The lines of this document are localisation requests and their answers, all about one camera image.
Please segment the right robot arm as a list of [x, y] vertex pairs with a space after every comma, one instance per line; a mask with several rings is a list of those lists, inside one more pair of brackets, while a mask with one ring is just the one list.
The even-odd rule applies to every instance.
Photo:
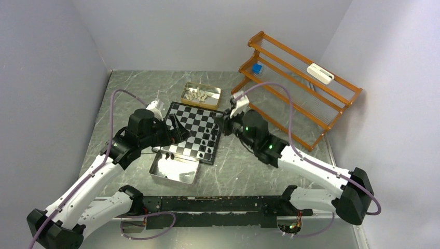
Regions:
[[250, 147], [260, 162], [291, 170], [321, 186], [321, 189], [296, 187], [290, 191], [290, 195], [280, 201], [284, 214], [292, 215], [297, 210], [323, 210], [336, 213], [352, 225], [362, 224], [374, 196], [364, 170], [339, 168], [294, 149], [288, 141], [271, 134], [268, 122], [255, 110], [233, 117], [230, 112], [227, 109], [213, 116], [223, 135], [235, 135]]

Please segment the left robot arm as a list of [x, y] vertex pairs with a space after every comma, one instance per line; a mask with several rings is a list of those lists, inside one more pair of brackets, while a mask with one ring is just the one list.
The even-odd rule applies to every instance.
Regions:
[[144, 210], [143, 194], [125, 185], [100, 205], [89, 205], [103, 188], [122, 173], [144, 149], [178, 144], [190, 132], [175, 115], [172, 126], [155, 109], [137, 109], [128, 123], [112, 135], [89, 169], [58, 200], [26, 218], [33, 236], [30, 248], [79, 248], [93, 231], [120, 215], [136, 216]]

